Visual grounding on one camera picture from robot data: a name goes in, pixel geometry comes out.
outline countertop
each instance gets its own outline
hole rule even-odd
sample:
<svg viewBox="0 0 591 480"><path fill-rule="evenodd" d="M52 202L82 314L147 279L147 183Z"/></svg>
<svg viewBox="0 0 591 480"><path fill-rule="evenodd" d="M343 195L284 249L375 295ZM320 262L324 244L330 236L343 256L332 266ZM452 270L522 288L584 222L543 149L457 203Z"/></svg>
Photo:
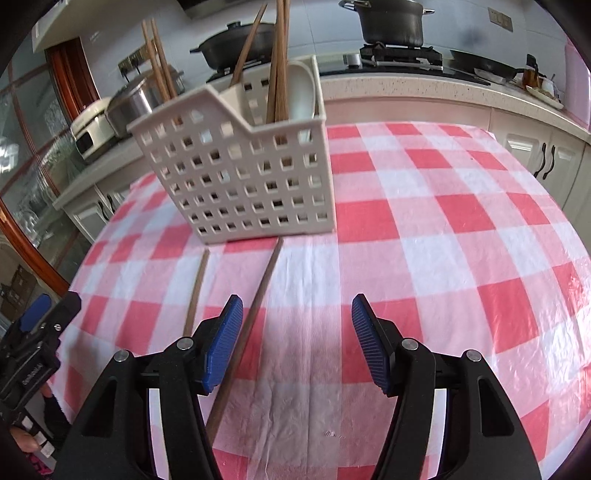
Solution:
<svg viewBox="0 0 591 480"><path fill-rule="evenodd" d="M563 112L555 110L513 85L477 85L405 73L346 73L320 81L325 102L367 97L401 97L464 102L523 115L559 128L584 142L591 134Z"/></svg>
<svg viewBox="0 0 591 480"><path fill-rule="evenodd" d="M513 85L484 86L406 73L342 73L323 76L320 82L325 102L379 97L463 102L523 115L591 144L591 134L586 128ZM133 138L120 142L77 177L53 203L54 208L63 208L98 181L141 157L142 152Z"/></svg>
<svg viewBox="0 0 591 480"><path fill-rule="evenodd" d="M121 141L90 167L78 175L66 190L53 202L53 208L60 210L89 188L116 172L120 168L129 165L143 156L137 142L133 138Z"/></svg>

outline light switch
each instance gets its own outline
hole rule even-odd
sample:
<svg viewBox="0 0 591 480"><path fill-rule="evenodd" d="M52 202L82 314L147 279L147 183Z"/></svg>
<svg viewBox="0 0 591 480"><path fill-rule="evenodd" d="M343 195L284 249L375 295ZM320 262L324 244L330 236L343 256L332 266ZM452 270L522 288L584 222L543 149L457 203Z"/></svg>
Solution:
<svg viewBox="0 0 591 480"><path fill-rule="evenodd" d="M489 7L488 18L495 25L499 25L500 27L503 27L505 30L508 30L510 32L513 31L513 20L511 20L511 17L509 17L508 15L498 12L497 10L493 10Z"/></svg>

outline red and white checkered tablecloth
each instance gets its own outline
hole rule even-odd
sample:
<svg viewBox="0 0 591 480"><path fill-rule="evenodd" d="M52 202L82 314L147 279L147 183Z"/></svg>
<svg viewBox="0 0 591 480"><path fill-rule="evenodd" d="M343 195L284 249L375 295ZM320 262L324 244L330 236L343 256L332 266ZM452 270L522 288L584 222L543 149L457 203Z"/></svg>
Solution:
<svg viewBox="0 0 591 480"><path fill-rule="evenodd" d="M214 444L224 478L370 478L394 401L359 347L357 293L434 352L481 351L548 478L591 418L591 261L573 227L479 128L359 124L328 137L337 232L285 238ZM196 325L232 293L251 304L274 244L210 249ZM155 176L139 181L72 284L83 310L53 378L69 417L115 351L157 352L182 335L203 250ZM205 418L213 397L200 399ZM438 395L425 478L444 404ZM166 478L159 437L155 450Z"/></svg>

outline cooking pot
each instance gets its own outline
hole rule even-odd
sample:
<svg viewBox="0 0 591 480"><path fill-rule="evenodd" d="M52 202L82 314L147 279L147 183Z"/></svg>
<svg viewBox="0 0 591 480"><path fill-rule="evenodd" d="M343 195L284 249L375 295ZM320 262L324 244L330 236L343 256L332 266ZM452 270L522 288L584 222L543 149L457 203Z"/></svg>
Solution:
<svg viewBox="0 0 591 480"><path fill-rule="evenodd" d="M423 46L423 15L435 13L413 0L340 0L339 6L359 14L368 44Z"/></svg>
<svg viewBox="0 0 591 480"><path fill-rule="evenodd" d="M203 53L205 61L213 70L220 72L226 69L233 70L251 30L251 25L242 25L240 22L229 23L227 30L209 37L190 52ZM274 37L275 24L260 23L246 61L271 61Z"/></svg>
<svg viewBox="0 0 591 480"><path fill-rule="evenodd" d="M177 72L170 65L168 65L168 71L173 78L175 90L180 95L184 92L181 80L183 72ZM163 103L154 74L152 70L147 70L115 94L109 102L105 116L115 130L115 134L119 138L125 138L128 136L127 126L131 122L152 113L152 110Z"/></svg>

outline chopstick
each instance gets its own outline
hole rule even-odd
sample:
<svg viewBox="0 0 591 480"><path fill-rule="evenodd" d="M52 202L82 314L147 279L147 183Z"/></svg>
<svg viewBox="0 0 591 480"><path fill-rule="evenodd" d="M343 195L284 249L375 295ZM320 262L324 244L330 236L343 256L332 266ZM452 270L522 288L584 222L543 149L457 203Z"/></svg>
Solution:
<svg viewBox="0 0 591 480"><path fill-rule="evenodd" d="M209 443L212 445L216 439L217 431L219 430L220 424L222 422L224 410L226 409L226 405L228 404L228 400L230 398L230 390L232 389L232 383L234 376L236 375L236 370L238 370L238 366L242 360L246 343L250 337L256 316L258 315L258 312L261 308L262 299L265 296L267 287L269 286L269 281L271 280L273 269L275 268L275 264L279 258L279 253L281 252L282 246L283 237L279 237L271 257L269 258L269 263L267 264L265 272L263 273L261 282L259 283L259 286L256 290L255 297L252 300L251 308L248 310L248 314L246 315L246 320L244 320L242 329L238 334L236 346L234 347L234 351L232 352L232 356L228 362L228 368L226 368L226 374L224 375L222 383L219 386L216 399L213 401L212 410L209 414L209 417L207 418L207 425L205 429L207 431Z"/></svg>
<svg viewBox="0 0 591 480"><path fill-rule="evenodd" d="M267 92L266 123L275 122L275 94L277 92L277 22L275 22L275 37L273 38L273 52L271 54L271 71L269 72L269 91Z"/></svg>
<svg viewBox="0 0 591 480"><path fill-rule="evenodd" d="M288 119L287 113L287 51L285 48L285 3L277 0L277 86L275 87L275 122Z"/></svg>
<svg viewBox="0 0 591 480"><path fill-rule="evenodd" d="M193 334L193 322L195 321L195 312L197 311L197 301L201 292L201 285L203 285L208 260L209 248L206 248L201 257L197 277L195 277L195 284L193 285L193 292L191 293L191 300L189 300L189 309L187 310L187 317L185 318L185 325L183 327L184 337L190 337Z"/></svg>
<svg viewBox="0 0 591 480"><path fill-rule="evenodd" d="M170 95L168 94L168 89L166 88L166 84L164 83L164 79L162 78L162 72L160 71L158 62L156 61L156 52L154 51L154 45L152 43L152 40L150 40L150 37L148 35L148 24L146 23L146 20L142 20L142 32L144 33L144 40L146 42L146 48L148 49L150 63L152 64L152 71L154 72L154 77L156 78L156 85L158 86L158 91L160 92L162 100L168 102L170 100Z"/></svg>
<svg viewBox="0 0 591 480"><path fill-rule="evenodd" d="M230 87L233 87L242 77L242 69L244 68L244 64L246 63L246 58L248 57L248 52L251 50L252 41L255 38L256 30L258 29L259 24L261 23L261 18L265 10L267 9L267 4L262 4L259 13L257 13L255 21L252 23L251 29L248 32L248 36L246 37L246 41L244 42L244 46L242 47L242 51L240 52L240 56L238 57L238 62L236 63L236 67L234 68L234 73L232 73L232 81L230 81Z"/></svg>
<svg viewBox="0 0 591 480"><path fill-rule="evenodd" d="M158 34L158 27L156 26L156 19L152 19L152 32L154 33L154 41L156 42L156 49L158 50L158 57L160 58L160 66L164 71L164 79L166 80L166 86L168 87L168 93L170 98L175 98L177 96L177 90L174 87L173 78L170 75L170 70L168 69L168 63L166 62L166 57L164 56L164 48L162 47L162 42L160 41L160 35Z"/></svg>

